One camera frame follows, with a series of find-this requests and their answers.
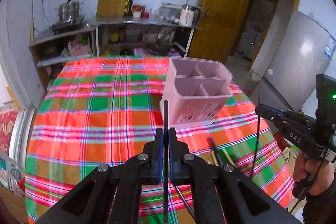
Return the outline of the dark sauce bottle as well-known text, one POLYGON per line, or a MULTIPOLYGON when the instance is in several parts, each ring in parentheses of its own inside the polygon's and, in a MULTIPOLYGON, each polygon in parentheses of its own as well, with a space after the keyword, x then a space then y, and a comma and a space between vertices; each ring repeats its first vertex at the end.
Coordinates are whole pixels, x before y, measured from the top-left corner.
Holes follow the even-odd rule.
POLYGON ((133 7, 133 0, 125 0, 125 7, 124 7, 124 16, 131 16, 131 9, 133 7))

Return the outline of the plaid colourful tablecloth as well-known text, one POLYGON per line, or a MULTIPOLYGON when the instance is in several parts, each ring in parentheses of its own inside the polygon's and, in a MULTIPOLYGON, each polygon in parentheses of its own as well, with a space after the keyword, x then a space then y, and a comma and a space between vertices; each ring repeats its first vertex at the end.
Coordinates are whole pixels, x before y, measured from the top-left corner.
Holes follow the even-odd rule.
MULTIPOLYGON (((29 223, 34 223, 100 163, 120 165, 141 153, 162 127, 159 109, 169 60, 116 56, 68 62, 35 118, 25 165, 29 223)), ((177 131, 191 153, 210 160, 207 137, 225 148, 250 176, 255 151, 255 106, 233 93, 212 124, 177 131)), ((293 200, 293 179, 267 123, 260 121, 252 180, 281 206, 293 200)))

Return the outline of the black chopstick curved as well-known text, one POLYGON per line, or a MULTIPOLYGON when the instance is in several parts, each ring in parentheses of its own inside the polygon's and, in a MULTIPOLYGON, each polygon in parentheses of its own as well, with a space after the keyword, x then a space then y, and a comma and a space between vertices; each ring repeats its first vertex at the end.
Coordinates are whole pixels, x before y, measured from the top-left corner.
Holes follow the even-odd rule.
MULTIPOLYGON (((260 105, 260 94, 257 92, 257 106, 259 106, 259 105, 260 105)), ((251 168, 251 172, 250 172, 250 176, 249 176, 250 179, 252 179, 252 177, 253 177, 253 172, 254 172, 254 168, 255 168, 258 145, 259 145, 259 136, 260 136, 260 116, 257 115, 256 142, 255 142, 255 151, 254 151, 253 161, 252 161, 252 168, 251 168)))

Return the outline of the yellow wooden door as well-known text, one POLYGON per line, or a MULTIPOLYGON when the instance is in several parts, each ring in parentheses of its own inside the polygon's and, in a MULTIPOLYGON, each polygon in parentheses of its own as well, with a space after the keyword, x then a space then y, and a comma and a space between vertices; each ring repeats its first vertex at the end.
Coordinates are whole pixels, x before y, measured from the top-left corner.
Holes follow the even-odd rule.
POLYGON ((188 57, 226 62, 243 22, 249 0, 204 0, 199 30, 188 57))

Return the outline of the pink plastic utensil holder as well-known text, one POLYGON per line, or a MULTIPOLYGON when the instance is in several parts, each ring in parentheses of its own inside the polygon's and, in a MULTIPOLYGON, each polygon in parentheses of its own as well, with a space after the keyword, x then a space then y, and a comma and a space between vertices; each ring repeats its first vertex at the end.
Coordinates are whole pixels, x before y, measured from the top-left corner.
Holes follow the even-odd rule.
POLYGON ((159 108, 169 127, 189 128, 214 122, 232 97, 232 73, 220 62, 172 56, 159 108))

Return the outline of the silver refrigerator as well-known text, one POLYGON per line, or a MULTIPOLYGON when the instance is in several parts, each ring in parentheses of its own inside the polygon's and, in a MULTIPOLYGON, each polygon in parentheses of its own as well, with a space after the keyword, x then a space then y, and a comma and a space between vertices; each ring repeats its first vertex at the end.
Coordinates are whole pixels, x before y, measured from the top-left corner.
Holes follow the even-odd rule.
POLYGON ((315 76, 329 66, 335 38, 303 13, 293 10, 284 38, 250 95, 257 105, 298 111, 316 87, 315 76))

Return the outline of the metal kitchen shelf counter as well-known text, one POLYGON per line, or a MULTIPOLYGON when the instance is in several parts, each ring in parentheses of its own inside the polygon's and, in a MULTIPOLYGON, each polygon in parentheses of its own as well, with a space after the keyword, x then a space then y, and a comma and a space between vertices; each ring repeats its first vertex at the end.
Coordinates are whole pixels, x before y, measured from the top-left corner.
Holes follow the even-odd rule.
POLYGON ((64 65, 99 56, 182 56, 198 26, 180 26, 157 16, 148 18, 94 17, 68 24, 62 30, 45 30, 29 45, 44 89, 64 65))

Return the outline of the red lidded jar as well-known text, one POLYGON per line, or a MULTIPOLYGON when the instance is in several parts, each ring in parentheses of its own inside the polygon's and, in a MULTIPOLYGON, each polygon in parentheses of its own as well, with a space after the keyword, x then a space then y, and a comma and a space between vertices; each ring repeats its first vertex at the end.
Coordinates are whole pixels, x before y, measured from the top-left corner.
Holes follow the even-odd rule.
POLYGON ((144 5, 133 5, 131 13, 134 18, 140 18, 145 12, 146 6, 144 5))

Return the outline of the beige wooden chopstick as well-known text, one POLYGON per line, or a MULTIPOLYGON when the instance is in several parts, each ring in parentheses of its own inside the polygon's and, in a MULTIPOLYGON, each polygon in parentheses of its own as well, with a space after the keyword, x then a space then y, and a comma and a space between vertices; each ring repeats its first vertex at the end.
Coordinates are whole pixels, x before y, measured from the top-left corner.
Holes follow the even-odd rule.
POLYGON ((223 148, 222 151, 223 151, 223 153, 224 153, 226 159, 228 160, 228 162, 229 162, 231 165, 235 166, 234 161, 231 159, 231 157, 230 157, 230 155, 228 154, 228 152, 226 151, 226 149, 223 148))

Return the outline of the white electric kettle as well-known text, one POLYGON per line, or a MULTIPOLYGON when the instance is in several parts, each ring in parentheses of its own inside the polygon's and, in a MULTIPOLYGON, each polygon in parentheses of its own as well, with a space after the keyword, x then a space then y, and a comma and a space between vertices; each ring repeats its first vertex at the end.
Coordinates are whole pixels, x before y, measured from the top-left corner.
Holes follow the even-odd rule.
POLYGON ((196 6, 183 5, 181 9, 181 14, 179 17, 179 25, 185 27, 191 27, 194 22, 199 20, 201 16, 201 10, 196 6))

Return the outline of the stainless steel steamer pot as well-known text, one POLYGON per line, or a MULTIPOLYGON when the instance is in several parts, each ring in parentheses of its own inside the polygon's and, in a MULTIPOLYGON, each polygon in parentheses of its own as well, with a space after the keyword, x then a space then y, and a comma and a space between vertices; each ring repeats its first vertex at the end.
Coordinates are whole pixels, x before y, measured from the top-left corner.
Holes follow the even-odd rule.
POLYGON ((80 16, 81 5, 84 2, 67 0, 58 6, 55 10, 59 22, 68 22, 69 20, 76 20, 80 16))

